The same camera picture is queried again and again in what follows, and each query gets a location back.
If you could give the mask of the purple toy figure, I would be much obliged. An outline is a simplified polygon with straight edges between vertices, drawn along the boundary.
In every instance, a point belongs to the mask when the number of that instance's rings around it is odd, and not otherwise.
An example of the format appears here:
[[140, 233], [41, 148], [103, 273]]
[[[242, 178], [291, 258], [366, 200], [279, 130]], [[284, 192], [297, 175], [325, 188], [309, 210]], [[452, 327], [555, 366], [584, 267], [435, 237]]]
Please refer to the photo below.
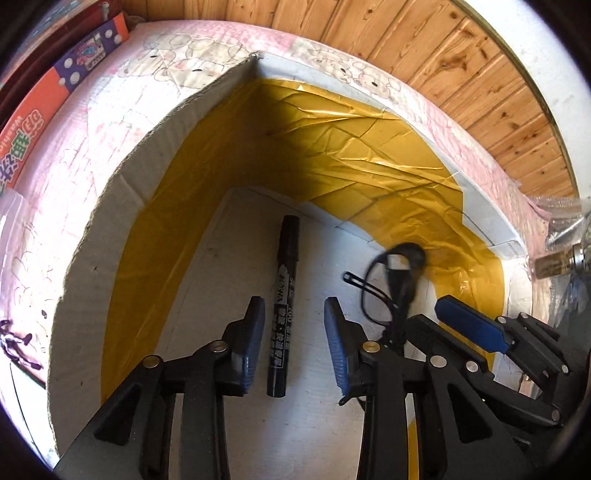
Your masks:
[[17, 366], [40, 371], [43, 369], [37, 349], [31, 345], [32, 334], [24, 336], [12, 331], [13, 321], [2, 319], [1, 328], [1, 350]]

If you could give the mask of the dark robot toy box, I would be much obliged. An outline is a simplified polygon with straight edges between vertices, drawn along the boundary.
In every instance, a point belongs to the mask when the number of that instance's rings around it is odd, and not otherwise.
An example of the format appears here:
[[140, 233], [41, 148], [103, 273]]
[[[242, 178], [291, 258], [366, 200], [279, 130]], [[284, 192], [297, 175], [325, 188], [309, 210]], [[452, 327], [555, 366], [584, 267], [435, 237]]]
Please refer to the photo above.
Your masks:
[[122, 10], [121, 1], [58, 1], [25, 36], [1, 69], [4, 88], [34, 65], [52, 63], [84, 36]]

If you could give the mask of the pink cartoon quilt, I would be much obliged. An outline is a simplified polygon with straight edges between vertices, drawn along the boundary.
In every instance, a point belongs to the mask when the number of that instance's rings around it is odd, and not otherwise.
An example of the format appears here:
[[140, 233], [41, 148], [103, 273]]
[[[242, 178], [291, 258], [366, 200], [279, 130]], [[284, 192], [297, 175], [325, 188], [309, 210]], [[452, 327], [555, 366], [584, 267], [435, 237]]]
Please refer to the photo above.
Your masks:
[[542, 245], [543, 223], [530, 201], [493, 157], [446, 113], [398, 78], [338, 49], [266, 28], [220, 21], [167, 21], [138, 26], [63, 103], [27, 159], [13, 193], [22, 201], [21, 223], [9, 258], [3, 317], [34, 333], [46, 381], [53, 322], [66, 271], [84, 226], [83, 217], [107, 177], [93, 159], [95, 147], [106, 164], [137, 146], [153, 123], [174, 107], [254, 56], [270, 54], [297, 64], [294, 81], [324, 73], [352, 88], [369, 104], [405, 119], [428, 140], [444, 139], [446, 151], [495, 197], [501, 213], [525, 237], [524, 263]]

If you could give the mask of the glass tea bottle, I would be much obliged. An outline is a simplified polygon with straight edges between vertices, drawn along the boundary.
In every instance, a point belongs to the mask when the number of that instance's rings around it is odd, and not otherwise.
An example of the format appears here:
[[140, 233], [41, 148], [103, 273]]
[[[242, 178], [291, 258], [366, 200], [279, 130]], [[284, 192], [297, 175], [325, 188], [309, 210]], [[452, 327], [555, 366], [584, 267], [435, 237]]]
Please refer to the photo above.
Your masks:
[[582, 275], [590, 273], [590, 245], [575, 243], [537, 258], [533, 264], [534, 274], [538, 279], [562, 275]]

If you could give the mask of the red toy box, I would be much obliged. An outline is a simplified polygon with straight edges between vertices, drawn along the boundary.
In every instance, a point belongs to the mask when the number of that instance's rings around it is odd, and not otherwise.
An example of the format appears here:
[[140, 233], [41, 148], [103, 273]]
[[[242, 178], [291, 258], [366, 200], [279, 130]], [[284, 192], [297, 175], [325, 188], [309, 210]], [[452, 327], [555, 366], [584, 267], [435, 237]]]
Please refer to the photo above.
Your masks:
[[16, 185], [27, 159], [65, 100], [129, 36], [122, 13], [86, 35], [49, 68], [1, 131], [1, 189]]

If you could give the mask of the black marker pen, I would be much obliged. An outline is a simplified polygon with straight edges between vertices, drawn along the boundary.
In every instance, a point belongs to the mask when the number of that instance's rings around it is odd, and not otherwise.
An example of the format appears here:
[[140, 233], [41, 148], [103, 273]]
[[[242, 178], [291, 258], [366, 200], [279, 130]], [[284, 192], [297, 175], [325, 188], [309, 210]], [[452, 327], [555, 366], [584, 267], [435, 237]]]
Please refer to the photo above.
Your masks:
[[299, 238], [300, 218], [294, 215], [284, 216], [276, 255], [276, 292], [273, 299], [270, 362], [266, 380], [266, 394], [271, 398], [283, 398], [287, 393], [287, 366], [294, 317]]

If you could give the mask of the white cardboard box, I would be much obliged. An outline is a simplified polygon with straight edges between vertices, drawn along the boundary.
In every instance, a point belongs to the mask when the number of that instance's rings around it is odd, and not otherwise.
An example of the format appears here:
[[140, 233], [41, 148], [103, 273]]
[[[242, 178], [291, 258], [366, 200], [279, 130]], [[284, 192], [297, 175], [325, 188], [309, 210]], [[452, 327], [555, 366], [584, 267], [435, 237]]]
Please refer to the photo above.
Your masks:
[[49, 411], [65, 452], [147, 355], [189, 355], [249, 300], [273, 305], [280, 226], [301, 219], [287, 394], [266, 394], [270, 338], [252, 389], [225, 402], [235, 479], [352, 479], [363, 414], [339, 406], [322, 311], [362, 320], [342, 272], [414, 241], [428, 254], [412, 309], [456, 294], [489, 315], [530, 310], [525, 237], [457, 151], [324, 73], [264, 54], [166, 108], [84, 215], [57, 304]]

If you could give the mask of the black safety glasses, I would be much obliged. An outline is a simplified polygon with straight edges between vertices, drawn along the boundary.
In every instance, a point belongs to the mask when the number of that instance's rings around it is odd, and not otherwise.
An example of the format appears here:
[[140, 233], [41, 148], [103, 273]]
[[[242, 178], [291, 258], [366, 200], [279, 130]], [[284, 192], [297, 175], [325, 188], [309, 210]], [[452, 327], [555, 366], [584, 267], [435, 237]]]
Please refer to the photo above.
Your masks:
[[425, 250], [404, 242], [379, 253], [362, 277], [351, 271], [342, 274], [345, 283], [361, 291], [363, 317], [383, 328], [380, 342], [400, 355], [407, 341], [406, 320], [426, 265]]

